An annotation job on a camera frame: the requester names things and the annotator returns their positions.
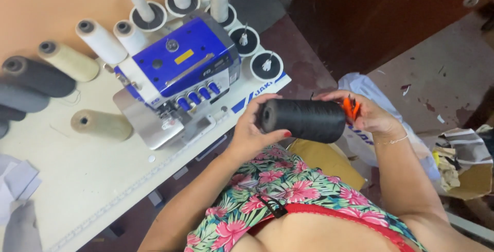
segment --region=yellow label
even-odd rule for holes
[[[175,59],[175,63],[177,63],[177,65],[178,65],[178,64],[182,63],[183,61],[187,60],[192,55],[194,55],[194,51],[192,51],[192,49],[189,49],[185,53],[183,53],[182,55],[178,56],[177,59]]]

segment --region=woman's right hand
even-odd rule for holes
[[[356,129],[365,130],[380,136],[395,134],[397,130],[403,129],[401,123],[393,115],[388,113],[388,111],[380,108],[368,98],[350,91],[337,90],[330,93],[319,94],[312,99],[342,103],[343,100],[349,96],[351,99],[355,99],[360,103],[360,110],[353,123],[353,126]]]

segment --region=white table top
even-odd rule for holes
[[[249,72],[249,60],[244,59],[241,78],[213,106],[231,109],[243,99],[247,103],[258,91],[275,93],[291,81],[285,75],[269,84]],[[42,183],[31,199],[43,251],[78,250],[231,129],[244,110],[241,103],[238,113],[231,111],[225,121],[179,154],[179,148],[151,151],[136,134],[115,143],[71,129],[70,119],[81,109],[120,113],[112,97],[121,89],[114,75],[101,69],[94,80],[78,83],[71,96],[52,98],[45,110],[11,122],[9,133],[0,140],[0,153],[29,160],[40,171]],[[152,163],[150,155],[156,156]]]

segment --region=machine handle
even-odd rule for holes
[[[174,84],[178,80],[182,79],[184,76],[188,75],[190,72],[192,72],[193,70],[195,70],[196,68],[198,68],[202,64],[206,63],[209,59],[211,59],[213,57],[214,57],[214,54],[213,53],[208,53],[206,55],[206,57],[204,57],[203,59],[201,59],[199,62],[195,63],[194,65],[192,65],[191,67],[189,67],[188,69],[186,69],[185,71],[183,71],[181,74],[177,75],[175,78],[173,78],[173,79],[165,82],[165,85],[167,87],[171,86],[172,84]]]

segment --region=sewing machine knob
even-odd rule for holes
[[[199,98],[199,96],[197,96],[197,94],[195,92],[190,92],[187,97],[189,97],[189,99],[191,101],[193,101],[196,105],[198,105],[199,103],[201,103],[201,99]]]
[[[203,96],[207,100],[211,98],[209,92],[204,87],[201,87],[201,89],[199,89],[199,94],[201,94],[201,96]]]
[[[211,89],[211,91],[213,91],[213,93],[215,93],[216,95],[219,95],[220,91],[219,91],[218,86],[216,85],[216,83],[211,82],[207,86]]]
[[[180,107],[182,107],[183,110],[185,110],[186,112],[189,111],[191,109],[189,103],[187,102],[187,100],[185,98],[179,98],[177,100],[177,103],[178,105],[180,105]]]

